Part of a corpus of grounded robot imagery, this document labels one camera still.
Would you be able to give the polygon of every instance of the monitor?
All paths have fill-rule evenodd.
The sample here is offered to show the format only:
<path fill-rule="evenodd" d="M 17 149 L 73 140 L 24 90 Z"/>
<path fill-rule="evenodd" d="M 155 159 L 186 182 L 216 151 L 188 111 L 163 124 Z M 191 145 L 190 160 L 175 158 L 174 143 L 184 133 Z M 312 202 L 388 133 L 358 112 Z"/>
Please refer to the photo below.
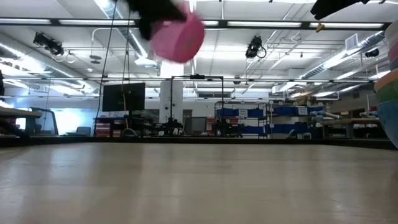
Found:
<path fill-rule="evenodd" d="M 104 86 L 102 110 L 104 112 L 124 111 L 124 99 L 126 98 L 126 111 L 145 109 L 145 83 L 106 85 Z"/>

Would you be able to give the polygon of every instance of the air duct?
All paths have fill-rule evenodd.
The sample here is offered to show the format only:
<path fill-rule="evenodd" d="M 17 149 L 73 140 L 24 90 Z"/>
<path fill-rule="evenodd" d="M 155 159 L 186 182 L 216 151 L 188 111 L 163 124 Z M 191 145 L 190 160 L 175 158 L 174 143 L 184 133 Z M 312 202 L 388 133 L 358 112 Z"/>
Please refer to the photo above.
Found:
<path fill-rule="evenodd" d="M 370 37 L 365 38 L 353 50 L 346 51 L 345 47 L 343 47 L 342 49 L 331 55 L 323 63 L 315 67 L 306 69 L 304 71 L 304 74 L 301 75 L 300 78 L 309 79 L 315 75 L 318 75 L 319 73 L 324 72 L 325 70 L 328 70 L 329 68 L 334 67 L 361 52 L 367 52 L 368 50 L 371 50 L 376 44 L 378 44 L 382 40 L 384 40 L 384 31 L 380 31 Z"/>
<path fill-rule="evenodd" d="M 32 73 L 39 73 L 43 76 L 52 78 L 86 78 L 84 75 L 62 65 L 61 63 L 55 62 L 53 59 L 48 58 L 3 34 L 0 34 L 0 57 L 4 59 L 8 58 L 9 60 L 13 60 L 18 63 L 24 68 L 21 73 L 32 71 Z M 71 83 L 71 85 L 84 85 L 84 90 L 89 91 L 90 93 L 99 92 L 98 89 L 100 86 L 97 83 L 89 85 L 87 82 L 80 80 L 68 81 L 68 83 Z"/>
<path fill-rule="evenodd" d="M 94 0 L 94 2 L 98 5 L 98 7 L 102 10 L 102 12 L 108 19 L 123 19 L 123 16 L 119 12 L 119 10 L 117 8 L 116 10 L 114 10 L 114 8 L 116 7 L 115 2 L 110 0 Z M 118 27 L 118 31 L 126 40 L 129 41 L 129 44 L 136 51 L 138 57 L 148 57 L 148 53 L 145 51 L 136 36 L 130 31 L 130 29 L 128 29 L 127 27 Z"/>

